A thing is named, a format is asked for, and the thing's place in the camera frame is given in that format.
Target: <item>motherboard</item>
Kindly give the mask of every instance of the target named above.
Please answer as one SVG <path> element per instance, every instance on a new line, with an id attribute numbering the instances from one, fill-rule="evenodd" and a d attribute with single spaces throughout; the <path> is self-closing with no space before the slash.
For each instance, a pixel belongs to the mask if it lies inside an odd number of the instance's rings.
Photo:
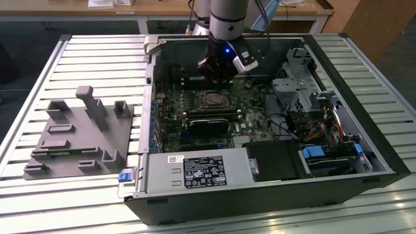
<path id="1" fill-rule="evenodd" d="M 230 89 L 187 90 L 174 83 L 159 90 L 166 153 L 236 148 L 275 138 L 252 80 L 235 78 Z"/>

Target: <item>white table leg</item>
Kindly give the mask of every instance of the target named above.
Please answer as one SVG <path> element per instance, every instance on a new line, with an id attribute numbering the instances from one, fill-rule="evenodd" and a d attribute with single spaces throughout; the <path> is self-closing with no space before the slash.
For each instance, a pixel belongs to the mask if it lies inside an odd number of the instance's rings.
<path id="1" fill-rule="evenodd" d="M 139 25 L 140 34 L 144 34 L 144 35 L 150 34 L 148 17 L 139 16 L 136 21 Z"/>
<path id="2" fill-rule="evenodd" d="M 326 26 L 327 23 L 327 19 L 328 19 L 328 15 L 324 16 L 316 16 L 316 20 L 314 22 L 312 28 L 310 33 L 322 33 L 323 28 Z"/>

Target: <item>cardboard box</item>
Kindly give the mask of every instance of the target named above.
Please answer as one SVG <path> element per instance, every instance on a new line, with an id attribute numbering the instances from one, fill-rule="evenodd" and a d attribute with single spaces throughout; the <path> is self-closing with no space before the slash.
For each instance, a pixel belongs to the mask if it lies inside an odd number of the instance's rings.
<path id="1" fill-rule="evenodd" d="M 131 6 L 135 3 L 135 0 L 115 0 L 115 5 Z"/>

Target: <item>barcode sticker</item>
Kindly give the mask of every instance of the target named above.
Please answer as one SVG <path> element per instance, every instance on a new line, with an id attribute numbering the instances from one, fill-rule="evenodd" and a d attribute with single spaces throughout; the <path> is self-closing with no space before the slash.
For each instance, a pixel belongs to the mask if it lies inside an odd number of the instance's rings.
<path id="1" fill-rule="evenodd" d="M 168 163 L 183 162 L 183 155 L 168 156 Z"/>

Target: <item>wooden table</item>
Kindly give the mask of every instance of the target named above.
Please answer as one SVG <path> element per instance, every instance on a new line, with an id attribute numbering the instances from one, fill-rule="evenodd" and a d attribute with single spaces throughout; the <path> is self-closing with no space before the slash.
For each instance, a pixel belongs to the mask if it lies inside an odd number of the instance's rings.
<path id="1" fill-rule="evenodd" d="M 139 28 L 142 34 L 148 34 L 147 22 L 152 20 L 188 20 L 188 0 L 140 0 L 139 5 Z M 320 33 L 332 9 L 324 9 L 316 0 L 292 4 L 296 8 L 279 7 L 274 20 L 306 20 L 314 21 L 311 33 Z"/>
<path id="2" fill-rule="evenodd" d="M 0 21 L 138 21 L 139 3 L 90 11 L 88 0 L 0 0 Z"/>
<path id="3" fill-rule="evenodd" d="M 102 21 L 134 20 L 140 33 L 148 34 L 151 20 L 188 20 L 188 0 L 136 0 L 134 6 L 88 11 L 88 0 L 0 0 L 0 21 Z M 314 21 L 311 33 L 320 33 L 334 10 L 316 0 L 280 7 L 274 20 Z"/>

